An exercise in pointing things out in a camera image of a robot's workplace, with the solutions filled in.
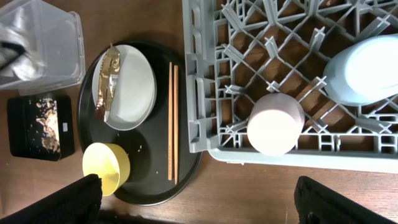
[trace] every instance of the gold wrapper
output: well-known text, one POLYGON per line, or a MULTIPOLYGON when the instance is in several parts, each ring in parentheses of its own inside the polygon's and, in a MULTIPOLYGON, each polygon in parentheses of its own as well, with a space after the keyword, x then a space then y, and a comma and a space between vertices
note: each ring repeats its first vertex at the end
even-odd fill
POLYGON ((96 116, 102 120, 107 121, 118 84, 118 77, 120 72, 120 52, 116 47, 111 45, 111 48, 105 53, 104 59, 101 63, 101 71, 99 73, 98 82, 98 99, 95 108, 96 116))

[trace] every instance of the tabletop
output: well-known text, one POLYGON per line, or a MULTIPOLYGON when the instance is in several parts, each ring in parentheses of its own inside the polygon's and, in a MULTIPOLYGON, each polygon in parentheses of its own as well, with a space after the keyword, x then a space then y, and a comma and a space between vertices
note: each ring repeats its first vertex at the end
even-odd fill
MULTIPOLYGON (((151 40, 183 57, 181 0, 47 0, 64 11, 79 13, 86 67, 109 45, 120 40, 151 40)), ((82 151, 76 131, 79 86, 62 90, 72 99, 74 155, 58 162, 11 156, 7 131, 7 99, 16 91, 0 91, 0 215, 10 215, 83 177, 82 151)), ((307 175, 355 202, 398 222, 398 175, 348 170, 257 164, 227 164, 204 154, 195 179, 162 205, 140 207, 113 196, 102 209, 178 223, 298 223, 294 189, 307 175)))

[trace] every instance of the chopstick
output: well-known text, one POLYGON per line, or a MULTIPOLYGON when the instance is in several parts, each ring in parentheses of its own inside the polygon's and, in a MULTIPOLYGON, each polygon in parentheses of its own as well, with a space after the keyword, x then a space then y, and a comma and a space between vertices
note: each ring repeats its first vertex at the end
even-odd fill
POLYGON ((174 182, 178 183, 178 65, 174 65, 174 182))
POLYGON ((169 70, 169 180, 173 179, 173 63, 169 70))

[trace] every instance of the white label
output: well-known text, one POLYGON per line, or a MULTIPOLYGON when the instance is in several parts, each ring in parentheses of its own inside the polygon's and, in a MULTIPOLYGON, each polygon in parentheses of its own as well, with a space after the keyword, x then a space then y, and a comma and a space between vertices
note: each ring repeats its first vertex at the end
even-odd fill
POLYGON ((68 132, 68 123, 62 123, 63 132, 68 132))

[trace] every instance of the black object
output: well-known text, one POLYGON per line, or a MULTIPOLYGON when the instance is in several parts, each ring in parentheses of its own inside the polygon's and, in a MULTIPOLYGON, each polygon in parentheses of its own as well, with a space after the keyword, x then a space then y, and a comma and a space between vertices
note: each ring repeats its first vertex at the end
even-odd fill
POLYGON ((5 49, 13 50, 17 53, 13 57, 9 58, 9 60, 7 60, 4 64, 0 65, 0 72, 3 69, 5 69, 8 65, 10 65, 12 62, 15 62, 21 55, 23 55, 26 52, 25 48, 20 44, 1 41, 0 46, 5 49))
POLYGON ((306 176, 298 178, 294 203, 301 224, 394 223, 306 176))
POLYGON ((67 95, 43 93, 9 99, 7 102, 8 135, 13 156, 58 161, 75 152, 72 126, 72 106, 67 95), (51 98, 57 104, 60 152, 43 147, 44 127, 36 121, 43 118, 47 106, 38 107, 43 99, 51 98))
POLYGON ((96 174, 0 220, 5 224, 94 223, 101 206, 101 179, 96 174))
POLYGON ((95 105, 91 93, 93 72, 101 55, 89 67, 81 84, 78 102, 78 132, 84 151, 93 142, 115 143, 129 155, 130 176, 114 195, 137 205, 156 205, 170 200, 192 180, 199 167, 202 153, 192 154, 188 148, 187 96, 183 62, 169 50, 143 41, 118 42, 131 45, 148 59, 155 73, 157 98, 149 117, 136 129, 118 131, 95 118, 95 105), (167 132, 169 62, 179 68, 179 182, 167 179, 167 132))

